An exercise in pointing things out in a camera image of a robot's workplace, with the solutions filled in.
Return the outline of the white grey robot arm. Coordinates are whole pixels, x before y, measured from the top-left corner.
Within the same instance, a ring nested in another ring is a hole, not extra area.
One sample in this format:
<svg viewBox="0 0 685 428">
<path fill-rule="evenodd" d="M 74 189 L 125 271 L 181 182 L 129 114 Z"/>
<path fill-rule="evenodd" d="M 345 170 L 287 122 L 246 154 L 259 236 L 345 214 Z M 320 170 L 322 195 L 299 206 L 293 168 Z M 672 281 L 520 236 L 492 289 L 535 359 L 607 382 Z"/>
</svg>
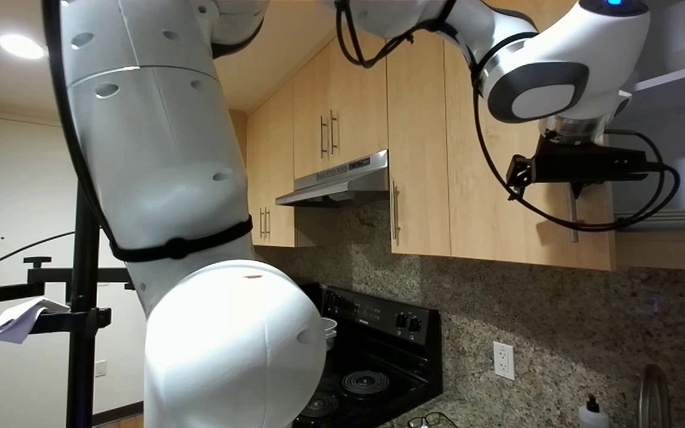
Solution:
<svg viewBox="0 0 685 428">
<path fill-rule="evenodd" d="M 213 62 L 269 0 L 41 0 L 67 147 L 148 313 L 144 428 L 290 428 L 326 359 L 318 309 L 251 251 L 246 175 Z M 486 0 L 322 0 L 397 42 L 451 40 L 489 114 L 560 133 L 609 122 L 647 0 L 572 0 L 550 28 Z"/>
</svg>

